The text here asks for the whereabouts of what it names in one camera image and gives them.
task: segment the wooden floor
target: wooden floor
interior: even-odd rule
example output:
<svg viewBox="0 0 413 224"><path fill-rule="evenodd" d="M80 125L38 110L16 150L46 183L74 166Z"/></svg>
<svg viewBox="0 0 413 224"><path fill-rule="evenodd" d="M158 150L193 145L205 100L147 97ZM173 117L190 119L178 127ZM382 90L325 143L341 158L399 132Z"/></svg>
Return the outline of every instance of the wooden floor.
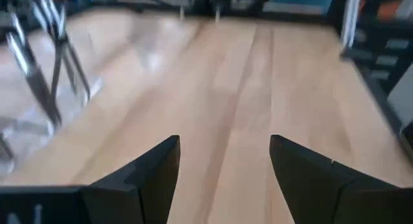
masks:
<svg viewBox="0 0 413 224"><path fill-rule="evenodd" d="M119 21L95 11L73 22L97 28L104 24L91 17L102 13ZM333 31L124 16L133 34L90 67L103 77L102 91L4 185L91 183L172 134L181 136L181 167L170 224L293 223L270 164L271 134L413 185L413 168L362 79L339 60ZM126 31L104 26L96 49Z"/></svg>

